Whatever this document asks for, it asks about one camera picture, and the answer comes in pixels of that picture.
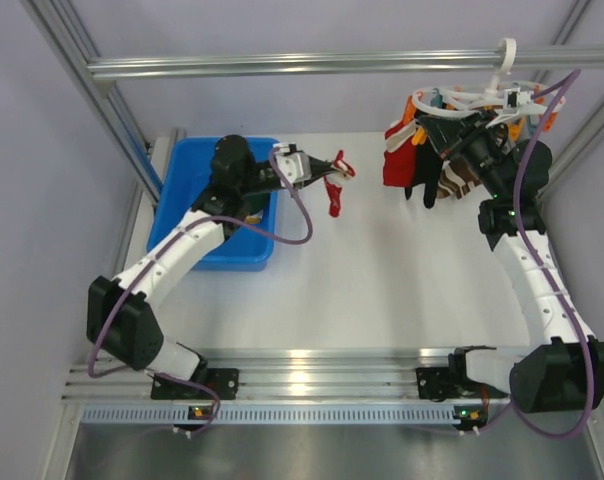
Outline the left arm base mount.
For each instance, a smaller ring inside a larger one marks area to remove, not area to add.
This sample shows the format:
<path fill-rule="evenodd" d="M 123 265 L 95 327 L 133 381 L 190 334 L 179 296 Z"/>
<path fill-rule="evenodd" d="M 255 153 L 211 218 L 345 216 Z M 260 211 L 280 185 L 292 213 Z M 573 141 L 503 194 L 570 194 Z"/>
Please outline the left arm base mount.
<path fill-rule="evenodd" d="M 199 380 L 175 381 L 154 375 L 150 398 L 153 400 L 212 399 L 210 391 L 221 400 L 235 400 L 240 371 L 236 368 L 210 368 Z"/>

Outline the green tree sock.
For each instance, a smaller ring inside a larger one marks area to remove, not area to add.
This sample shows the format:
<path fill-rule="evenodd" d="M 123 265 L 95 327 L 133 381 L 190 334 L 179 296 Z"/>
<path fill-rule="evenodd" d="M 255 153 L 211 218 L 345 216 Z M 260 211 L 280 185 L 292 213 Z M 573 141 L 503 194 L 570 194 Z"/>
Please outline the green tree sock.
<path fill-rule="evenodd" d="M 248 224 L 259 224 L 264 216 L 265 209 L 269 205 L 270 195 L 260 193 L 249 195 L 245 198 L 247 215 L 245 222 Z"/>

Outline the red santa sock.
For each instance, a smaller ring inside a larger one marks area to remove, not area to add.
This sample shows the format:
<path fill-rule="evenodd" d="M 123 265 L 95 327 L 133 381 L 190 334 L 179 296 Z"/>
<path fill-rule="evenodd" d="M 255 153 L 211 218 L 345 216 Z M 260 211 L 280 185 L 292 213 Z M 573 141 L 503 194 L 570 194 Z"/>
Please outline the red santa sock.
<path fill-rule="evenodd" d="M 416 170 L 416 149 L 412 143 L 416 133 L 414 121 L 393 123 L 384 133 L 383 185 L 386 187 L 410 187 Z"/>

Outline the yellow orange clothes peg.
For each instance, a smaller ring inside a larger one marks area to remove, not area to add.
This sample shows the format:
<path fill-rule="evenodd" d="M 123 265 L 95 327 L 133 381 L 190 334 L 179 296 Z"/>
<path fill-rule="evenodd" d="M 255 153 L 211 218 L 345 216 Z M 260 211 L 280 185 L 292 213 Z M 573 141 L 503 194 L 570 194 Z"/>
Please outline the yellow orange clothes peg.
<path fill-rule="evenodd" d="M 428 134 L 422 126 L 418 126 L 411 137 L 411 143 L 414 146 L 423 145 L 428 140 Z"/>

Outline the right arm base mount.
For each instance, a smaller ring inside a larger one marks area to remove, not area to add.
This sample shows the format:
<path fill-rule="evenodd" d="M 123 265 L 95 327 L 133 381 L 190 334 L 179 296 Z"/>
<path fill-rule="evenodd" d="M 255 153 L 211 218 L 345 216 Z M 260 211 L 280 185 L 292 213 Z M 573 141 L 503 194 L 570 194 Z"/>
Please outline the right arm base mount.
<path fill-rule="evenodd" d="M 420 367 L 415 370 L 419 398 L 433 402 L 452 399 L 480 399 L 481 388 L 453 374 L 448 367 Z"/>

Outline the red snowflake sock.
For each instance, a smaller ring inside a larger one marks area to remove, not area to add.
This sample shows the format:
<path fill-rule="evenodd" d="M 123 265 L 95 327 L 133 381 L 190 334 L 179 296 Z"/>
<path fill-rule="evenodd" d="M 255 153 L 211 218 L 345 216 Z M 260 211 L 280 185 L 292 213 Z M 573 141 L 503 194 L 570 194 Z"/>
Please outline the red snowflake sock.
<path fill-rule="evenodd" d="M 345 160 L 343 150 L 338 151 L 331 167 L 332 172 L 324 177 L 323 182 L 329 198 L 329 215 L 338 218 L 342 208 L 343 184 L 356 176 L 356 170 Z"/>

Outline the white round clip hanger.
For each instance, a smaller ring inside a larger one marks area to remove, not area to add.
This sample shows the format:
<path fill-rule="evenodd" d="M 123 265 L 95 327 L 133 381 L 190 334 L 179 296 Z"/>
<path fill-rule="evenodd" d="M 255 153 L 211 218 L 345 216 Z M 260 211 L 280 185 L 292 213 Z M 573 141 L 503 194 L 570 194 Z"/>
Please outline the white round clip hanger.
<path fill-rule="evenodd" d="M 419 113 L 444 118 L 464 118 L 480 110 L 486 110 L 497 115 L 496 110 L 502 108 L 504 92 L 514 88 L 531 91 L 534 101 L 543 104 L 546 110 L 550 108 L 552 101 L 556 101 L 556 105 L 551 108 L 551 116 L 556 117 L 566 103 L 566 99 L 559 94 L 559 85 L 546 86 L 536 82 L 514 81 L 508 78 L 515 62 L 516 53 L 516 40 L 503 38 L 498 46 L 498 64 L 488 83 L 424 87 L 414 91 L 409 95 L 413 97 L 417 107 L 413 121 Z"/>

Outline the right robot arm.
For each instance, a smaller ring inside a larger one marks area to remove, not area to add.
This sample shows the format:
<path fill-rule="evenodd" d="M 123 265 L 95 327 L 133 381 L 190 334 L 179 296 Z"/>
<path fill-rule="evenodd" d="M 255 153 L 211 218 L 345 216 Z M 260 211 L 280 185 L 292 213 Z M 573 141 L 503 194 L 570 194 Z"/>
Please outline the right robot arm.
<path fill-rule="evenodd" d="M 537 202 L 552 152 L 538 140 L 512 147 L 493 115 L 423 114 L 426 151 L 461 160 L 490 193 L 478 213 L 480 232 L 509 278 L 526 321 L 529 345 L 517 350 L 461 347 L 449 357 L 448 382 L 460 396 L 484 384 L 510 396 L 523 413 L 596 409 L 604 397 L 604 341 L 574 309 L 554 264 Z"/>

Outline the black striped sock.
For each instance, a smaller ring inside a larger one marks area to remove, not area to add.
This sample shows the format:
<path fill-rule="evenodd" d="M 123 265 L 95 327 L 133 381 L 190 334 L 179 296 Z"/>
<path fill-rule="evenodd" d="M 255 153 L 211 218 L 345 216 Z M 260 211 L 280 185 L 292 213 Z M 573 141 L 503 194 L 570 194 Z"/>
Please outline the black striped sock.
<path fill-rule="evenodd" d="M 404 196 L 409 200 L 416 186 L 423 185 L 423 204 L 431 209 L 436 202 L 438 182 L 443 169 L 443 159 L 430 143 L 416 147 L 415 170 L 411 183 L 404 188 Z"/>

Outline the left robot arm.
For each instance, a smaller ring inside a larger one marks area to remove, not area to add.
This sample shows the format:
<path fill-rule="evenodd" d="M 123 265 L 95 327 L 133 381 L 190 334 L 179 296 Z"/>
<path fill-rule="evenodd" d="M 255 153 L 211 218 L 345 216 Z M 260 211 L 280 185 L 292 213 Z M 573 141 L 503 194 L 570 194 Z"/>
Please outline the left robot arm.
<path fill-rule="evenodd" d="M 88 289 L 86 336 L 93 345 L 88 374 L 100 351 L 122 367 L 147 371 L 173 381 L 187 397 L 207 388 L 206 359 L 168 338 L 154 313 L 171 290 L 209 252 L 241 228 L 277 242 L 284 239 L 247 223 L 252 198 L 286 190 L 293 199 L 301 189 L 323 181 L 330 212 L 340 211 L 341 178 L 354 177 L 342 153 L 332 160 L 315 158 L 293 143 L 276 143 L 266 160 L 256 161 L 248 140 L 227 135 L 213 147 L 209 182 L 180 222 L 142 259 L 113 278 L 97 277 Z"/>

